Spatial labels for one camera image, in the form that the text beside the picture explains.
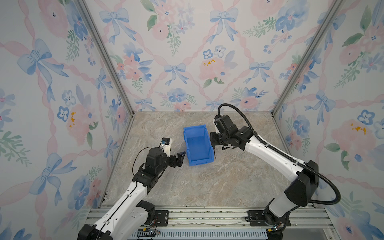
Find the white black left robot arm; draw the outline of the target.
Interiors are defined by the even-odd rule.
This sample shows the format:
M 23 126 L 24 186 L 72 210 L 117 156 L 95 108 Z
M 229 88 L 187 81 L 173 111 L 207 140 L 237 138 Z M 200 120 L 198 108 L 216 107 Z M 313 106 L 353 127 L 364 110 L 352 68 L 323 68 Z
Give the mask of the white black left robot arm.
M 155 206 L 144 198 L 153 189 L 168 167 L 183 165 L 185 152 L 170 154 L 170 146 L 147 147 L 146 162 L 134 174 L 120 199 L 93 225 L 84 225 L 78 240 L 127 240 L 141 226 L 155 221 Z

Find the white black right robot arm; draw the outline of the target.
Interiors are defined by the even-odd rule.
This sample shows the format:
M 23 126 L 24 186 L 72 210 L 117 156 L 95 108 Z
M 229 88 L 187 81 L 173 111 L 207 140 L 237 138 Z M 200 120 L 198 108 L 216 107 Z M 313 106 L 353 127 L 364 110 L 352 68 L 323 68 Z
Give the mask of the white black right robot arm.
M 217 114 L 209 112 L 175 113 L 178 136 L 183 136 L 184 127 L 206 125 L 208 132 L 215 130 L 213 119 Z M 284 150 L 284 144 L 278 134 L 271 114 L 244 113 L 256 132 L 266 141 Z M 184 207 L 216 207 L 219 209 L 244 207 L 248 209 L 263 208 L 288 187 L 290 182 L 286 174 L 271 166 L 270 160 L 260 158 L 239 148 L 221 150 L 216 147 L 213 163 L 186 167 L 178 171 L 175 177 L 176 202 L 172 205 Z M 292 228 L 296 226 L 314 227 L 318 211 L 313 206 L 297 209 L 291 213 Z

